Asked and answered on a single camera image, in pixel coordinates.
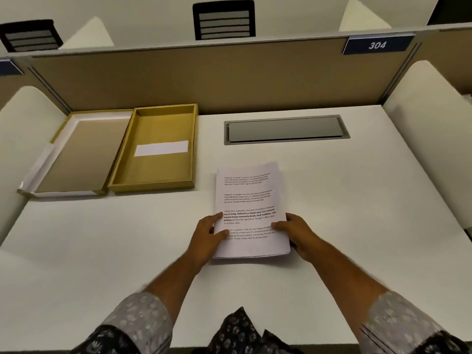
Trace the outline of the person's left hand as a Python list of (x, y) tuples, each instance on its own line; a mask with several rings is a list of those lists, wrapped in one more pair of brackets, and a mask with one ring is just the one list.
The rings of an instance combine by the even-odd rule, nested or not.
[(186, 250), (186, 256), (191, 260), (195, 269), (199, 272), (215, 255), (221, 243), (212, 241), (215, 233), (214, 225), (223, 218), (223, 212), (206, 216), (200, 219), (192, 235), (190, 244)]

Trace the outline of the white rounded side divider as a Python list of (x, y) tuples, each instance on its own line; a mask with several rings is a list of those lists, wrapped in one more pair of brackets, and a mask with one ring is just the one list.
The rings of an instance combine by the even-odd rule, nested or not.
[(472, 229), (472, 92), (415, 62), (383, 108), (464, 229)]

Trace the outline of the stack of printed white papers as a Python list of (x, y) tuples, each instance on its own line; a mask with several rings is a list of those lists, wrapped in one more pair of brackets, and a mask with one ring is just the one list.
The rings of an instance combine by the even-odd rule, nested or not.
[(228, 230), (213, 256), (216, 259), (263, 258), (287, 255), (289, 238), (272, 223), (286, 220), (282, 174), (277, 161), (257, 166), (219, 168), (216, 172), (215, 212), (223, 217), (216, 233)]

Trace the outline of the white paper label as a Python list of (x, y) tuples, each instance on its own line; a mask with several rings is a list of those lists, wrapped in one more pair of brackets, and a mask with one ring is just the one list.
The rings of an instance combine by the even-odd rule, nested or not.
[(189, 141), (160, 142), (137, 145), (134, 156), (157, 156), (177, 153), (187, 153)]

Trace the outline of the gold and white box lid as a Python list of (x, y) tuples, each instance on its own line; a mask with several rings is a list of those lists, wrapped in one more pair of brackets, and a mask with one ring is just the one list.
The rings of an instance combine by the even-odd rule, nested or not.
[(133, 109), (70, 113), (16, 191), (29, 198), (107, 195), (132, 114)]

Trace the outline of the person's right forearm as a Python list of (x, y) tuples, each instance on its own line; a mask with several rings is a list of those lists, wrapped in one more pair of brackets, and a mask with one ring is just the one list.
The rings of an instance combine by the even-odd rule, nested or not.
[(315, 237), (308, 253), (362, 354), (472, 354), (467, 343), (328, 242)]

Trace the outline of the person's left forearm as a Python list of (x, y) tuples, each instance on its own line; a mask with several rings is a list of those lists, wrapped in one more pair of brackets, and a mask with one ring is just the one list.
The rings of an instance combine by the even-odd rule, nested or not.
[(165, 354), (186, 294), (207, 262), (187, 250), (144, 291), (124, 298), (68, 354)]

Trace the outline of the beige desk partition panel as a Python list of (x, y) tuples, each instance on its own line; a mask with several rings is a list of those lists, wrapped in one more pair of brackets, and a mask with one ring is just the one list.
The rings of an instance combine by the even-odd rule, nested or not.
[[(350, 36), (415, 33), (404, 52), (342, 55)], [(472, 23), (6, 55), (0, 109), (24, 86), (62, 113), (197, 103), (203, 114), (383, 103), (418, 60), (472, 91)]]

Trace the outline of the black slatted chair back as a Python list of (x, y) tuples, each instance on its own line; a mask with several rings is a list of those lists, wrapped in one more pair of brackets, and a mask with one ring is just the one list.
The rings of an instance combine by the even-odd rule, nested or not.
[(220, 0), (192, 5), (197, 41), (256, 36), (253, 0)]
[(55, 50), (64, 44), (52, 19), (2, 23), (0, 41), (8, 53)]

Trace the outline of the person's right hand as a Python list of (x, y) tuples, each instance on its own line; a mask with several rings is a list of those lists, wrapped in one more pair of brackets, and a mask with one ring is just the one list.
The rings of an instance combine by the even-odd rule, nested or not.
[(295, 223), (294, 233), (287, 234), (291, 246), (303, 260), (313, 263), (316, 251), (322, 242), (321, 238), (319, 238), (304, 219), (298, 215), (286, 213), (285, 221)]

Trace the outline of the blue desk number sign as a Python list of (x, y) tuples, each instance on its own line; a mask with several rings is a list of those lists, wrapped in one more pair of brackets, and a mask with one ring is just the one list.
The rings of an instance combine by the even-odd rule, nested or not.
[(24, 75), (24, 72), (11, 60), (0, 58), (0, 77)]
[(342, 55), (404, 52), (415, 33), (389, 33), (350, 36)]

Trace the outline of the dark floral patterned shirt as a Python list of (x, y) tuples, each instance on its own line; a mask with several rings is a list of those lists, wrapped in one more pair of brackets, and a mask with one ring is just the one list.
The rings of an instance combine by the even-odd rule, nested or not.
[(228, 315), (201, 354), (305, 354), (273, 333), (259, 334), (243, 307)]

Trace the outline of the gold cardboard box tray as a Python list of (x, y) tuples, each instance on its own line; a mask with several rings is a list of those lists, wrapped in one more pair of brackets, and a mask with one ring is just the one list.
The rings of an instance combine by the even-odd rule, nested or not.
[[(195, 187), (199, 110), (196, 103), (137, 107), (108, 188), (114, 194)], [(137, 145), (189, 141), (187, 153), (135, 157)]]

